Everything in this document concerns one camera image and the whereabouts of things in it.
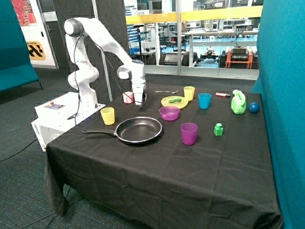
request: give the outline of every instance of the spoon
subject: spoon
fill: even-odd
[[[172,93],[172,94],[176,94],[179,90],[175,91],[175,92],[168,92],[168,91],[155,91],[155,92],[166,92],[166,93]]]

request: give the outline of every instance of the pink marker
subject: pink marker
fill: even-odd
[[[221,97],[231,97],[231,95],[230,95],[230,94],[226,94],[226,93],[219,93],[219,92],[217,92],[215,95],[217,95],[217,96],[221,96]]]

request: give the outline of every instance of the blue cup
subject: blue cup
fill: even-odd
[[[199,107],[201,109],[208,109],[211,101],[211,94],[208,93],[200,93],[198,95],[199,98]]]

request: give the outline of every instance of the purple cup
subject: purple cup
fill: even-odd
[[[198,126],[194,123],[183,123],[180,129],[183,144],[193,145],[196,141]]]
[[[166,121],[173,121],[178,118],[180,109],[175,106],[164,106],[160,108],[159,112],[162,119]]]

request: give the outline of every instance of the purple bowl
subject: purple bowl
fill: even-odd
[[[173,121],[178,118],[180,109],[175,106],[164,106],[160,108],[159,112],[162,119],[166,121]]]

